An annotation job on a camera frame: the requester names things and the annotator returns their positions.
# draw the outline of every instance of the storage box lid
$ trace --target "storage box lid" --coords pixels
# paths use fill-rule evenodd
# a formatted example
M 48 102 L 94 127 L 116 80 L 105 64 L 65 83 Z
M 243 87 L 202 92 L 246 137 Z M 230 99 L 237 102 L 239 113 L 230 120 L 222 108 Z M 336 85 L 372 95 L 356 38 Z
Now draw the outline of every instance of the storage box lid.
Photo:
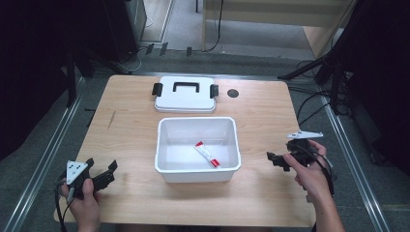
M 216 108 L 218 85 L 213 78 L 163 76 L 156 83 L 155 108 L 159 112 L 212 113 Z

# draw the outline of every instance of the tube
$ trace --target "tube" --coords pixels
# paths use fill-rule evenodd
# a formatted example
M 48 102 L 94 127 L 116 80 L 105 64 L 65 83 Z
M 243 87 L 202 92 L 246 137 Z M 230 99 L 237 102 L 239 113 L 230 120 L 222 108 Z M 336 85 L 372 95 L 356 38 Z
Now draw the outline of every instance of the tube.
M 208 162 L 210 162 L 215 168 L 221 168 L 220 163 L 215 159 L 208 149 L 205 148 L 202 141 L 199 141 L 194 146 L 195 150 L 202 155 Z

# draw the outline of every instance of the round black hole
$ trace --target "round black hole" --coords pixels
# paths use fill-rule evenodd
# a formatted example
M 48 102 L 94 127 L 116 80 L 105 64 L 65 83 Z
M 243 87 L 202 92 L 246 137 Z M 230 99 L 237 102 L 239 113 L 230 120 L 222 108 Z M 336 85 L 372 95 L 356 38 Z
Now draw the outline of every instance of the round black hole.
M 231 98 L 238 98 L 239 92 L 235 89 L 228 90 L 228 96 Z

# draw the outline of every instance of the hand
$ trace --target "hand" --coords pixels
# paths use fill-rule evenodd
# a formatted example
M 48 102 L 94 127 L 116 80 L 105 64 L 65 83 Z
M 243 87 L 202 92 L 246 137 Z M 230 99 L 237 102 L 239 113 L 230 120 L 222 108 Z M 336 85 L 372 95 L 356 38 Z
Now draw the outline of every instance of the hand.
M 69 188 L 66 184 L 61 187 L 63 196 L 67 198 L 69 195 Z M 94 232 L 99 231 L 100 227 L 100 207 L 98 200 L 100 196 L 93 194 L 94 185 L 91 179 L 84 181 L 82 192 L 84 199 L 74 199 L 70 205 L 72 212 L 78 226 L 78 232 Z
M 310 140 L 309 143 L 310 146 L 317 150 L 319 155 L 326 156 L 326 148 L 324 146 L 313 140 Z M 315 162 L 309 167 L 305 167 L 298 163 L 290 154 L 283 155 L 283 158 L 295 169 L 297 173 L 295 181 L 305 187 L 307 195 L 313 203 L 316 212 L 316 231 L 344 232 L 335 201 L 331 196 L 328 182 L 319 164 Z M 327 165 L 322 157 L 318 156 L 317 159 L 323 166 Z
M 326 148 L 323 145 L 313 140 L 309 140 L 309 143 L 310 146 L 317 150 L 319 155 L 326 156 Z M 295 181 L 307 190 L 307 195 L 313 204 L 318 198 L 323 196 L 329 195 L 332 197 L 330 195 L 328 182 L 323 175 L 319 164 L 314 162 L 309 167 L 305 167 L 299 164 L 290 154 L 283 155 L 283 158 L 293 169 L 295 169 L 297 173 Z M 317 159 L 323 166 L 327 165 L 322 157 L 318 156 Z

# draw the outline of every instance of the white storage box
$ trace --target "white storage box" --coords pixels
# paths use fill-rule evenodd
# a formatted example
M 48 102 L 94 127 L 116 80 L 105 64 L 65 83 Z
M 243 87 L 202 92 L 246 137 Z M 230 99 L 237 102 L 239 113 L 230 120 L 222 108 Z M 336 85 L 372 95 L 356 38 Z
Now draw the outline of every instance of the white storage box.
M 202 141 L 215 168 L 194 146 Z M 229 181 L 241 166 L 235 121 L 230 117 L 164 118 L 158 127 L 155 168 L 168 183 Z
M 219 86 L 207 77 L 163 76 L 153 89 L 159 112 L 212 113 L 218 94 Z

